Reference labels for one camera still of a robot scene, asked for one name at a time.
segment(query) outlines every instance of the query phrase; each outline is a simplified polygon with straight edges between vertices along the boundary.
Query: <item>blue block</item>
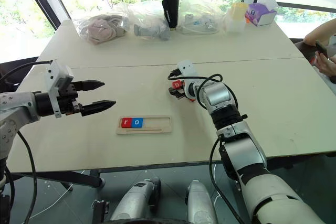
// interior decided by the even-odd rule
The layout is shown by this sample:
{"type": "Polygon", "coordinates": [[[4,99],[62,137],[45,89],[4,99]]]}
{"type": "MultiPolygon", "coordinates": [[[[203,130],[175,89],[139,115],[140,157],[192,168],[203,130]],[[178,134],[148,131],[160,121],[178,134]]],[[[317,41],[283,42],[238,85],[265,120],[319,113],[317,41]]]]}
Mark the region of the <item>blue block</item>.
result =
{"type": "Polygon", "coordinates": [[[142,128],[143,118],[132,118],[132,128],[142,128]]]}

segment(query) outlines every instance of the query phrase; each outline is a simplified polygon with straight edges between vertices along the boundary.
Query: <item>clear plastic bag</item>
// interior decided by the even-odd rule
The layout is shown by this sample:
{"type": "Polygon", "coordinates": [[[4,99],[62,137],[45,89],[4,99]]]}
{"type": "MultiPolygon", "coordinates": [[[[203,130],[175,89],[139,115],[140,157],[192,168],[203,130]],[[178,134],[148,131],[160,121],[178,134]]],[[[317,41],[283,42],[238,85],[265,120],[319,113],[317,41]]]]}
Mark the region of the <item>clear plastic bag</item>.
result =
{"type": "Polygon", "coordinates": [[[93,44],[100,44],[123,36],[125,29],[121,25],[127,19],[124,8],[118,6],[111,14],[73,20],[79,37],[93,44]]]}
{"type": "Polygon", "coordinates": [[[214,34],[222,27],[219,8],[204,0],[180,0],[177,30],[183,34],[214,34]]]}
{"type": "Polygon", "coordinates": [[[170,39],[168,22],[164,18],[163,8],[159,1],[143,1],[127,6],[127,17],[121,27],[126,31],[134,31],[143,39],[170,39]]]}

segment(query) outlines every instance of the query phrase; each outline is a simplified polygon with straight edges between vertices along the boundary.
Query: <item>person's arm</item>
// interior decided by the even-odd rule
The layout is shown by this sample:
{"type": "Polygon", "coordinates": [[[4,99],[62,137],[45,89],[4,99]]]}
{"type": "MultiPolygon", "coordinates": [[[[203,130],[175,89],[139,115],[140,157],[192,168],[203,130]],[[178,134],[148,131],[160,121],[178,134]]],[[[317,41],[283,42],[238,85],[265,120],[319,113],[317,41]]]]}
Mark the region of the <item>person's arm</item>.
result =
{"type": "Polygon", "coordinates": [[[336,57],[327,57],[319,52],[315,52],[316,62],[315,66],[320,70],[320,73],[325,74],[328,77],[336,76],[336,57]]]}
{"type": "Polygon", "coordinates": [[[325,46],[328,44],[329,38],[336,33],[336,18],[332,19],[313,31],[308,33],[303,42],[310,46],[315,46],[315,41],[319,40],[325,46]]]}

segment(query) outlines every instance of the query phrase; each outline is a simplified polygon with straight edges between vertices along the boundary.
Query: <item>purple box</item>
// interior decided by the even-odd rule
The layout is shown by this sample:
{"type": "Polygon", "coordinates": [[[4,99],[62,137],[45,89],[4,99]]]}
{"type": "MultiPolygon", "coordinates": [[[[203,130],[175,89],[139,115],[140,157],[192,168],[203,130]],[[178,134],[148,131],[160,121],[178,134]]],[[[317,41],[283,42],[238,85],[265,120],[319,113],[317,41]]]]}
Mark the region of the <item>purple box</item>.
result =
{"type": "Polygon", "coordinates": [[[271,24],[275,15],[277,15],[276,10],[268,10],[265,5],[260,3],[249,4],[245,13],[245,17],[256,26],[271,24]]]}

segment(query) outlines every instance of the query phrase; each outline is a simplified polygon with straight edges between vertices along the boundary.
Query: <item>white robotic arm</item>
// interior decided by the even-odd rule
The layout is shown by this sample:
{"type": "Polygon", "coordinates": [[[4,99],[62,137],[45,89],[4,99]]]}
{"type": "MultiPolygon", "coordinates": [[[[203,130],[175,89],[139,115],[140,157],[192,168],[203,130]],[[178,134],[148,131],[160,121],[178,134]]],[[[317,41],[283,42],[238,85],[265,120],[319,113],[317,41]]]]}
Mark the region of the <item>white robotic arm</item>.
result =
{"type": "MultiPolygon", "coordinates": [[[[198,76],[190,61],[179,62],[177,66],[170,77],[198,76]]],[[[240,115],[228,88],[222,82],[208,81],[201,87],[202,83],[197,78],[184,79],[184,94],[189,99],[196,99],[196,94],[200,94],[199,99],[217,129],[225,171],[239,182],[252,223],[323,223],[285,181],[267,170],[263,149],[243,121],[247,116],[240,115]]]]}
{"type": "MultiPolygon", "coordinates": [[[[47,93],[38,92],[7,92],[0,94],[0,211],[7,212],[8,196],[2,195],[6,176],[4,170],[6,160],[12,148],[13,139],[21,127],[36,122],[41,116],[54,114],[74,114],[80,112],[82,116],[101,112],[112,107],[115,101],[99,101],[83,106],[77,103],[77,91],[96,89],[103,82],[88,80],[72,82],[73,75],[70,68],[54,60],[47,68],[47,93]]],[[[0,223],[9,222],[9,213],[0,218],[0,223]]]]}

